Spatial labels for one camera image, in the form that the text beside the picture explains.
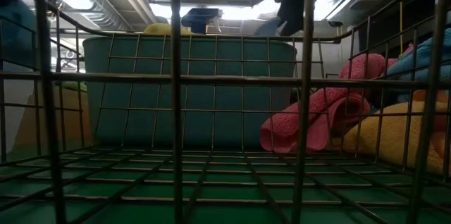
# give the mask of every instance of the ceiling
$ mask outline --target ceiling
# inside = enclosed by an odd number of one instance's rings
[[[24,0],[31,8],[33,0]],[[170,19],[170,0],[59,0],[62,1],[61,10],[82,25],[98,30],[128,30],[143,31],[149,19],[156,17]],[[328,21],[340,21],[346,30],[349,26],[360,23],[368,14],[378,9],[387,0],[378,0],[364,8],[350,9],[356,0],[318,0],[315,7],[314,35],[333,37],[337,28],[331,27]],[[254,31],[266,20],[277,14],[278,4],[273,0],[181,0],[181,15],[191,8],[219,8],[223,17],[212,20],[208,25],[208,34],[253,35]],[[73,26],[62,20],[61,42],[75,48]],[[51,19],[52,37],[56,39],[56,21]],[[84,39],[89,35],[80,33]],[[79,42],[82,51],[82,40]],[[68,70],[71,65],[65,64]]]

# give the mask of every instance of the towel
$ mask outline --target towel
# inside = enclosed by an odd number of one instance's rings
[[[368,55],[368,66],[366,77],[365,71],[366,55],[362,54],[352,59],[352,71],[349,75],[350,61],[343,66],[339,78],[347,79],[348,75],[350,79],[370,79],[378,77],[385,70],[385,59],[380,54]],[[388,65],[393,64],[394,60],[389,60]],[[368,114],[370,111],[369,103],[366,99],[362,104],[362,89],[350,90],[350,102],[348,105],[348,114],[356,116],[361,112]],[[309,135],[307,136],[307,148],[310,150],[322,150],[329,140],[329,129],[340,127],[344,121],[344,105],[346,104],[344,98],[347,96],[346,88],[328,87],[326,88],[326,94],[323,89],[319,89],[310,96],[309,105]],[[284,110],[284,112],[292,113],[277,113],[271,119],[265,121],[260,129],[260,144],[267,150],[272,150],[272,144],[274,151],[286,153],[295,151],[297,148],[297,136],[299,132],[299,114],[297,107],[298,103],[292,104]],[[327,123],[326,115],[318,116],[318,114],[328,110],[330,118],[330,126]],[[347,117],[347,123],[354,123],[355,117]],[[315,135],[314,132],[322,132],[320,135]]]
[[[180,32],[182,35],[193,35],[191,31],[181,28]],[[144,30],[147,35],[171,35],[171,24],[168,23],[154,23],[149,25]]]
[[[412,51],[414,50],[414,45],[413,44],[409,44],[409,47],[407,47],[407,49],[397,58],[398,59],[402,59],[404,58],[407,54],[410,54]]]
[[[424,99],[426,93],[419,90],[414,93],[412,102],[412,112],[424,111]],[[395,104],[383,109],[384,114],[407,113],[408,103]],[[438,93],[435,104],[436,112],[447,111],[447,95],[443,91]],[[402,164],[404,138],[406,131],[407,116],[385,116],[382,119],[381,141],[379,156],[381,160]],[[427,171],[435,174],[443,173],[443,159],[445,153],[445,131],[446,116],[436,116],[434,119],[434,129],[431,135],[431,144],[428,150]],[[362,121],[360,127],[359,153],[362,155],[374,155],[376,153],[376,141],[378,135],[379,117],[369,117]],[[421,116],[412,116],[410,123],[409,147],[407,156],[407,166],[414,168],[416,150],[419,144],[421,128]],[[343,149],[347,152],[355,152],[358,126],[353,127],[344,138]],[[340,140],[334,139],[333,146],[340,146]]]
[[[431,63],[431,52],[432,52],[432,38],[427,39],[425,42],[418,45],[416,49],[416,65],[415,67],[428,66]],[[445,30],[445,39],[443,42],[443,53],[442,53],[442,61],[447,61],[451,59],[451,29]],[[395,73],[401,73],[406,70],[410,70],[414,65],[414,57],[413,57],[413,47],[412,50],[403,58],[401,58],[397,63],[391,66],[387,75],[392,75]],[[428,78],[429,70],[422,69],[415,71],[415,80],[425,81]],[[440,67],[440,80],[449,80],[451,73],[451,66],[443,65]],[[395,79],[398,80],[410,80],[411,74],[407,73],[404,75],[395,76]],[[405,91],[399,91],[398,102],[409,101],[409,95]]]

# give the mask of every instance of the teal plastic bin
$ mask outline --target teal plastic bin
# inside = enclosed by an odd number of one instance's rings
[[[137,37],[115,37],[111,56],[130,58],[110,58],[108,69],[111,41],[111,37],[95,37],[83,42],[87,72],[133,73]],[[193,37],[190,46],[190,38],[182,38],[181,58],[192,58],[182,60],[182,74],[215,75],[216,71],[216,75],[269,76],[271,71],[272,77],[293,76],[295,54],[289,44],[271,42],[268,51],[264,40],[242,43],[240,38],[218,38],[217,46],[216,59],[222,61],[200,61],[215,59],[215,39]],[[169,75],[171,38],[164,41],[163,37],[142,37],[137,56],[164,59],[137,59],[135,73]],[[100,116],[96,138],[102,144],[172,145],[170,85],[134,84],[132,87],[125,83],[94,82],[88,83],[87,88],[92,130],[95,133]],[[269,87],[182,85],[181,90],[184,147],[214,144],[214,147],[236,148],[244,144],[247,148],[260,148],[259,129],[269,118],[269,111],[281,111],[290,100],[289,87],[272,87],[271,98]]]

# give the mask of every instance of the wire cage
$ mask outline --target wire cage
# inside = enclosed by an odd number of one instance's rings
[[[415,62],[411,68],[402,73],[409,80],[393,80],[387,74],[388,52],[385,53],[385,70],[383,76],[361,80],[350,78],[330,79],[324,77],[321,44],[339,42],[352,36],[366,27],[371,37],[371,24],[387,10],[394,8],[404,0],[394,0],[368,20],[348,33],[334,38],[313,38],[313,1],[305,0],[304,36],[301,37],[230,37],[230,36],[180,36],[180,0],[172,0],[172,33],[171,36],[147,37],[143,34],[123,32],[100,32],[83,27],[69,18],[57,8],[46,4],[45,0],[35,0],[36,26],[30,30],[34,48],[39,54],[33,61],[32,72],[0,72],[0,118],[1,118],[1,163],[0,163],[0,220],[2,223],[449,223],[451,222],[451,183],[450,169],[450,137],[449,115],[450,99],[445,100],[442,111],[436,111],[437,100],[443,90],[450,88],[449,81],[440,79],[440,67],[449,63],[441,59],[443,40],[445,38],[446,15],[449,1],[437,0],[435,15],[397,33],[376,46],[369,46],[359,54],[350,54],[351,71],[353,59],[357,56],[365,58],[364,75],[371,70],[369,65],[371,51],[376,47],[387,47],[387,43],[405,35],[414,34],[413,57],[416,61],[418,27],[429,20],[434,20],[432,52],[427,66],[417,67]],[[50,39],[47,25],[47,9],[56,14],[57,25],[60,18],[74,25],[77,40],[76,49],[64,46],[60,41],[59,31],[56,41]],[[50,43],[58,47],[58,62],[67,58],[61,57],[61,49],[71,50],[76,54],[77,65],[80,57],[80,31],[101,36],[104,44],[109,44],[106,52],[99,52],[85,60],[87,73],[61,73],[51,71]],[[150,49],[142,48],[142,44],[158,40],[162,45],[156,51],[160,57],[144,57]],[[122,44],[133,43],[133,52],[128,55],[118,54]],[[196,42],[206,42],[210,49],[196,49]],[[286,46],[273,51],[280,42],[292,44],[289,53],[293,58],[281,60],[278,53],[286,53]],[[303,42],[302,61],[296,62],[294,44]],[[312,61],[312,45],[318,45],[320,61]],[[221,50],[236,46],[233,51],[236,57],[221,58]],[[258,49],[263,56],[248,57],[246,49]],[[212,54],[210,57],[196,57],[196,54]],[[91,67],[88,60],[104,56],[103,69]],[[3,61],[8,61],[3,54]],[[150,63],[156,64],[156,72],[140,71],[148,68]],[[196,74],[196,63],[199,67],[209,67],[209,73],[203,69]],[[311,65],[321,66],[323,78],[312,79]],[[259,72],[253,75],[246,67],[260,66]],[[237,69],[235,73],[221,74],[221,66]],[[276,71],[284,71],[302,67],[302,75],[278,75]],[[427,81],[415,81],[414,74],[421,69],[428,69]],[[34,94],[33,104],[19,105],[5,100],[5,82],[9,80],[32,80]],[[77,101],[75,107],[64,105],[61,85],[54,93],[54,82],[77,82]],[[91,118],[88,125],[96,140],[86,138],[86,123],[82,108],[81,82],[88,82],[89,95],[92,89],[97,91],[96,97],[89,96]],[[107,85],[127,85],[121,91],[111,92]],[[38,88],[42,86],[42,95]],[[156,99],[147,97],[148,102],[156,105],[146,106],[133,101],[135,92],[140,87],[152,86],[157,89]],[[190,105],[192,93],[196,86],[209,87],[209,94],[201,91],[195,98],[207,96],[210,106],[194,107]],[[222,87],[234,87],[220,93]],[[252,139],[259,138],[259,126],[262,121],[270,120],[275,113],[283,113],[283,106],[278,105],[277,93],[288,87],[296,87],[298,109],[291,113],[299,115],[299,140],[295,153],[280,153],[274,149],[274,136],[271,135],[271,150],[263,151],[252,144]],[[382,93],[381,110],[378,113],[364,114],[360,109],[357,116],[357,137],[353,142],[346,142],[345,127],[337,141],[331,138],[330,147],[324,151],[308,151],[307,137],[309,128],[310,89],[326,95],[326,88],[343,88],[364,93],[378,89]],[[407,110],[401,113],[384,113],[384,93],[390,89],[403,89],[408,93]],[[415,90],[425,89],[423,101],[414,101]],[[246,95],[253,96],[246,101]],[[120,99],[121,105],[108,106],[107,98]],[[255,99],[263,99],[264,105],[252,106]],[[171,100],[166,106],[159,106],[161,99]],[[237,99],[236,107],[220,107]],[[8,107],[21,107],[33,111],[36,120],[36,140],[30,144],[32,151],[21,149],[17,156],[6,152]],[[117,115],[108,110],[121,112],[123,126],[118,127],[113,120]],[[40,119],[44,112],[45,120]],[[73,112],[80,123],[80,137],[77,144],[69,142],[66,132],[65,112]],[[145,115],[136,116],[135,112]],[[162,118],[158,114],[166,113]],[[207,116],[189,117],[191,113],[203,113]],[[314,115],[325,114],[330,123],[329,113],[325,111]],[[139,124],[133,117],[146,119],[149,130],[140,135],[135,133]],[[433,174],[428,167],[429,147],[433,141],[434,119],[436,116],[446,117],[444,140],[441,142],[443,159]],[[383,138],[386,129],[384,121],[393,122],[392,118],[402,117],[404,133],[402,147],[386,147]],[[169,121],[165,125],[157,124],[158,120]],[[366,153],[362,150],[364,140],[360,139],[366,119],[376,118],[374,136],[376,141]],[[45,124],[46,134],[39,131]],[[413,150],[410,147],[416,142]],[[390,162],[393,155],[400,156],[399,163]]]

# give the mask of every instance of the yellow object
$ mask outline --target yellow object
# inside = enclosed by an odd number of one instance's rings
[[[154,23],[144,30],[144,33],[147,35],[171,35],[171,24],[168,23]],[[189,30],[184,29],[183,27],[180,30],[182,35],[193,35]]]
[[[421,113],[424,110],[424,91],[417,91],[412,102],[412,112]],[[408,111],[408,103],[395,104],[383,109],[384,114],[402,113]],[[436,112],[447,111],[447,96],[444,92],[438,94],[435,103]],[[378,135],[379,117],[365,118],[361,123],[359,137],[359,154],[374,156],[376,153],[376,142]],[[446,116],[436,116],[434,125],[439,120],[446,121]],[[402,165],[404,152],[404,139],[407,125],[407,116],[384,116],[382,119],[381,141],[379,158],[383,161]],[[419,135],[421,130],[421,116],[412,116],[410,123],[409,147],[407,151],[407,166],[414,168],[416,150],[419,145]],[[358,125],[353,127],[346,135],[343,149],[346,152],[355,152],[355,144],[358,133]],[[340,140],[333,140],[334,148],[339,148]],[[443,155],[445,152],[445,132],[434,131],[431,135],[431,144],[428,149],[427,171],[435,174],[443,173]]]

